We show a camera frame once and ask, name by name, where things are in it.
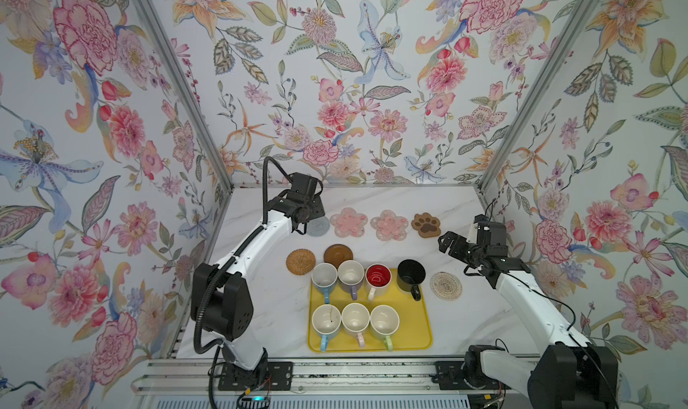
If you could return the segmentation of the grey round coaster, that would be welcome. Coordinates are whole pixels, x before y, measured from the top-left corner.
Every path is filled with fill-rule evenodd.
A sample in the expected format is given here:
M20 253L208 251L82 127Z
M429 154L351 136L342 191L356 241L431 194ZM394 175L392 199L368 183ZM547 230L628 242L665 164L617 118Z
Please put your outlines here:
M327 217L319 217L311 220L307 224L306 234L311 237L321 237L326 235L331 228L331 223Z

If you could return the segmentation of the cork paw print coaster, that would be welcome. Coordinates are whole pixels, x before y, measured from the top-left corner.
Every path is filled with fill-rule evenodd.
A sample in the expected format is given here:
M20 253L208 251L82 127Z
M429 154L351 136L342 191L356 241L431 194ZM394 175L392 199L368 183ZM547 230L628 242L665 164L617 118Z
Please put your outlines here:
M441 220L427 212L416 214L411 227L424 239L437 238L442 233Z

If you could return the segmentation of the colourful woven round coaster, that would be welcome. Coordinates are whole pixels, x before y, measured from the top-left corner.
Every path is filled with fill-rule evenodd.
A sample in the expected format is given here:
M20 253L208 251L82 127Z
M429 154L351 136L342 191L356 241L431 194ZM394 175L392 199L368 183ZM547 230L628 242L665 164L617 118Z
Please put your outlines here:
M436 297L444 301L456 301L462 296L462 282L454 274L440 271L430 279L430 288Z

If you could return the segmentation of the woven rattan round coaster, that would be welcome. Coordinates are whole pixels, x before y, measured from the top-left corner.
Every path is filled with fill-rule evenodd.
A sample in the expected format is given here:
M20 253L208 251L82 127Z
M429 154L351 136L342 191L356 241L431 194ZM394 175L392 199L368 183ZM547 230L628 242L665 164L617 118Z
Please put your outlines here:
M292 251L286 258L286 267L288 271L296 276L304 276L310 273L315 266L315 255L307 249Z

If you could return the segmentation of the brown wooden round coaster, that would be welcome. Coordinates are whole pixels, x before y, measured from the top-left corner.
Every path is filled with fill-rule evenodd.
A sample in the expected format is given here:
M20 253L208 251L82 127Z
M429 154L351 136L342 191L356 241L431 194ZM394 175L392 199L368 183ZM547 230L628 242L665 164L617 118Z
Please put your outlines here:
M344 244L333 244L324 252L324 262L333 265L336 269L348 260L353 260L353 251Z

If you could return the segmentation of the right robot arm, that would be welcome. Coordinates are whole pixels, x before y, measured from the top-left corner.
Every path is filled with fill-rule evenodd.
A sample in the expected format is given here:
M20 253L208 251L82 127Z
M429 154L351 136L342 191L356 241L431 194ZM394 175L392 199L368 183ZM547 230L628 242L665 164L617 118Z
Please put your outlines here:
M465 264L466 276L485 278L533 338L539 360L528 362L499 346L473 345L459 369L439 369L442 385L459 382L469 389L501 384L530 400L534 408L616 408L618 360L594 346L545 295L523 260L508 253L505 225L478 215L464 237L447 232L439 250Z

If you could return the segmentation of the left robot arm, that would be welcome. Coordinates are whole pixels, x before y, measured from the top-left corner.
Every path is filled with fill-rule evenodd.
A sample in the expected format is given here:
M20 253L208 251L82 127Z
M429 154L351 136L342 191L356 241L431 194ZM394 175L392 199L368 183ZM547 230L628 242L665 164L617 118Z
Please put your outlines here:
M288 180L290 187L272 199L263 189L259 224L235 249L218 263L202 263L195 269L190 312L195 353L217 348L225 362L243 371L259 371L266 363L267 350L251 336L249 273L257 271L283 240L304 235L311 221L325 216L320 180L299 173Z

